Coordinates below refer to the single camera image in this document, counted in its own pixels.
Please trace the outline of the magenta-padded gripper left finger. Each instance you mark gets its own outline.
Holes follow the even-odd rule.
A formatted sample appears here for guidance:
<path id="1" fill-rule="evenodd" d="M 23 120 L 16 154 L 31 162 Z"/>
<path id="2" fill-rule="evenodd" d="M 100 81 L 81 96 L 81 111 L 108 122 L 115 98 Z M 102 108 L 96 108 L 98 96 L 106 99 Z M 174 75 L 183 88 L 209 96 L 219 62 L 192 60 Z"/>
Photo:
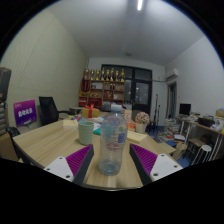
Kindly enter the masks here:
<path id="1" fill-rule="evenodd" d="M 93 156 L 93 145 L 89 145 L 68 157 L 57 157 L 44 170 L 77 185 L 82 185 Z"/>

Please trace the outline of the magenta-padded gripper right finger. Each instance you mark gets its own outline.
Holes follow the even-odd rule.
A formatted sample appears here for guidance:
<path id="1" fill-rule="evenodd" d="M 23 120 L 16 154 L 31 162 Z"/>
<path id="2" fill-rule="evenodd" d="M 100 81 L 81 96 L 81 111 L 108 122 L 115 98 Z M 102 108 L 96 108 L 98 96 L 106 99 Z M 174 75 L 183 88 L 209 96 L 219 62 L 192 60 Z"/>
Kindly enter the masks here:
<path id="1" fill-rule="evenodd" d="M 150 184 L 182 169 L 166 154 L 156 155 L 135 144 L 130 145 L 129 153 L 143 185 Z"/>

